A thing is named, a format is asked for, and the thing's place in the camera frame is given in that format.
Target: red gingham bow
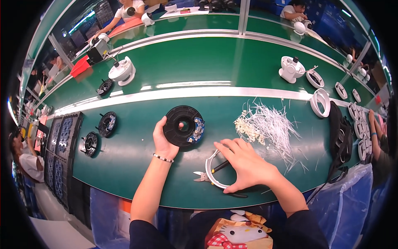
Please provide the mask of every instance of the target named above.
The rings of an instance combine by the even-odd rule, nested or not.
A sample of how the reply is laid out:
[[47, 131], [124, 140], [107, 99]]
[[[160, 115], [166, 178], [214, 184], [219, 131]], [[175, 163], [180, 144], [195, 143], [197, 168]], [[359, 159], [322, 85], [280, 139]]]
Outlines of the red gingham bow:
[[245, 243], [241, 244], [232, 244], [228, 241], [228, 238], [222, 233], [216, 233], [211, 237], [211, 239], [207, 242], [207, 245], [212, 246], [222, 246], [225, 249], [232, 249], [232, 248], [247, 248], [248, 246]]

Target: white plastic part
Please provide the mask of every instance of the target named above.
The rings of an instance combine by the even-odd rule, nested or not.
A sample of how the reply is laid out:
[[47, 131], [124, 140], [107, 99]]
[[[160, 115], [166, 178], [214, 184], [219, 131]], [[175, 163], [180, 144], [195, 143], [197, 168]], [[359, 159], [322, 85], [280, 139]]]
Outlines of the white plastic part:
[[357, 92], [357, 90], [355, 88], [352, 90], [352, 95], [354, 96], [354, 99], [358, 103], [361, 102], [361, 97], [359, 96], [359, 93]]
[[368, 154], [372, 154], [372, 150], [373, 150], [373, 147], [372, 147], [372, 140], [371, 140], [371, 138], [369, 138]]
[[155, 23], [154, 20], [150, 19], [148, 16], [148, 13], [144, 13], [141, 17], [142, 23], [145, 25], [145, 27], [151, 26], [152, 24]]
[[358, 144], [358, 155], [361, 161], [365, 160], [366, 158], [366, 146], [363, 140], [359, 141]]
[[[311, 78], [310, 74], [312, 74], [315, 78], [318, 79], [320, 85], [318, 85], [314, 79]], [[307, 80], [313, 85], [315, 88], [322, 88], [325, 86], [325, 82], [323, 81], [322, 77], [314, 70], [310, 70], [306, 73]]]
[[366, 76], [366, 70], [365, 70], [365, 69], [361, 68], [359, 71], [361, 72], [361, 75], [362, 75], [363, 77]]
[[211, 157], [209, 157], [208, 159], [206, 159], [206, 164], [205, 164], [205, 168], [206, 168], [206, 174], [207, 177], [209, 178], [209, 180], [216, 185], [217, 187], [220, 188], [227, 188], [229, 187], [229, 185], [224, 185], [222, 183], [219, 183], [213, 176], [213, 174], [211, 173], [211, 161], [213, 160], [213, 158], [219, 153], [220, 151], [216, 149], [216, 151], [214, 152], [213, 155], [211, 155]]
[[109, 36], [105, 33], [99, 34], [98, 39], [103, 39], [103, 40], [105, 40], [106, 43], [108, 43], [110, 41]]
[[177, 11], [177, 5], [165, 6], [164, 9], [169, 13], [173, 13]]
[[[312, 96], [310, 102], [311, 102], [312, 110], [318, 117], [326, 118], [329, 116], [330, 99], [329, 99], [328, 93], [325, 90], [323, 90], [322, 88], [319, 88], [318, 90], [316, 90], [314, 92], [314, 95]], [[324, 108], [323, 113], [319, 110], [318, 102], [320, 102]]]
[[362, 123], [357, 120], [354, 122], [354, 130], [355, 130], [355, 135], [357, 138], [362, 139], [363, 138], [363, 128], [362, 128]]
[[295, 28], [294, 29], [295, 33], [297, 33], [299, 35], [304, 35], [304, 33], [305, 33], [305, 25], [302, 22], [295, 22], [293, 27]]
[[339, 94], [342, 99], [345, 100], [346, 98], [348, 98], [347, 92], [340, 82], [336, 82], [336, 85], [334, 87], [336, 88], [337, 94]]
[[352, 62], [352, 55], [347, 55], [346, 61], [348, 63], [351, 63]]
[[300, 78], [305, 73], [305, 68], [300, 61], [294, 63], [293, 58], [289, 56], [281, 58], [281, 66], [282, 68], [278, 72], [279, 76], [291, 84], [296, 83], [296, 78]]
[[353, 102], [350, 102], [349, 104], [348, 104], [348, 112], [349, 112], [349, 114], [350, 114], [350, 116], [351, 116], [351, 118], [353, 119], [353, 120], [358, 120], [359, 119], [359, 113], [358, 113], [358, 110], [357, 110], [357, 105], [356, 105], [356, 103], [353, 103]]
[[136, 69], [127, 56], [119, 62], [119, 66], [113, 66], [108, 73], [109, 79], [118, 82], [120, 86], [130, 83], [135, 76]]

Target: hand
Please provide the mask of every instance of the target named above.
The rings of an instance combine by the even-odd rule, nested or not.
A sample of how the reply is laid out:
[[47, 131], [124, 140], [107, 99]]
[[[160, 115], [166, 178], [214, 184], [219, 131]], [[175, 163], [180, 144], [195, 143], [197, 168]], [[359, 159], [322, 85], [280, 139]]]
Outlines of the hand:
[[214, 146], [225, 156], [236, 171], [236, 182], [224, 189], [224, 193], [233, 193], [257, 184], [268, 185], [276, 176], [281, 175], [278, 169], [264, 161], [254, 151], [250, 143], [235, 138], [214, 142]]
[[[176, 157], [179, 147], [171, 144], [164, 136], [163, 126], [166, 124], [167, 118], [164, 116], [155, 126], [153, 131], [153, 141], [155, 142], [155, 153], [163, 158], [172, 160]], [[179, 124], [179, 128], [184, 126], [183, 123]]]
[[369, 123], [371, 125], [375, 123], [375, 112], [373, 110], [369, 110]]
[[32, 141], [32, 139], [30, 139], [30, 137], [26, 138], [26, 142], [27, 142], [27, 145], [29, 145], [33, 148], [33, 141]]

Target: pile of cable ties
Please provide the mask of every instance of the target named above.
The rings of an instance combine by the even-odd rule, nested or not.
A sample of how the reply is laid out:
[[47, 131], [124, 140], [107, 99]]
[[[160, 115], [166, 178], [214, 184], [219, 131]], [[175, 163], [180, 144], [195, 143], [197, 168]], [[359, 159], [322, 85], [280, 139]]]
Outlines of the pile of cable ties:
[[293, 134], [298, 140], [301, 136], [293, 128], [293, 123], [286, 117], [286, 106], [282, 110], [266, 107], [261, 103], [254, 103], [250, 106], [249, 102], [242, 106], [242, 114], [234, 121], [236, 132], [240, 138], [247, 143], [258, 143], [266, 145], [266, 139], [273, 145], [273, 148], [267, 146], [268, 151], [273, 151], [279, 155], [286, 165], [286, 172], [289, 172], [293, 166], [300, 162], [293, 156], [289, 137]]

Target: clear plastic bag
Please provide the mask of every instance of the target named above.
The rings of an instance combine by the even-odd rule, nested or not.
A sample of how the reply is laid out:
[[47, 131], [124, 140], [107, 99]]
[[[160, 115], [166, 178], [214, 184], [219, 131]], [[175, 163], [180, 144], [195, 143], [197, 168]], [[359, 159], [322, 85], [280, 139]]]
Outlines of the clear plastic bag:
[[368, 213], [372, 183], [372, 164], [357, 165], [339, 182], [326, 184], [308, 204], [329, 248], [352, 249], [355, 245]]
[[100, 249], [128, 249], [130, 241], [118, 232], [119, 197], [90, 189], [90, 217], [94, 243]]

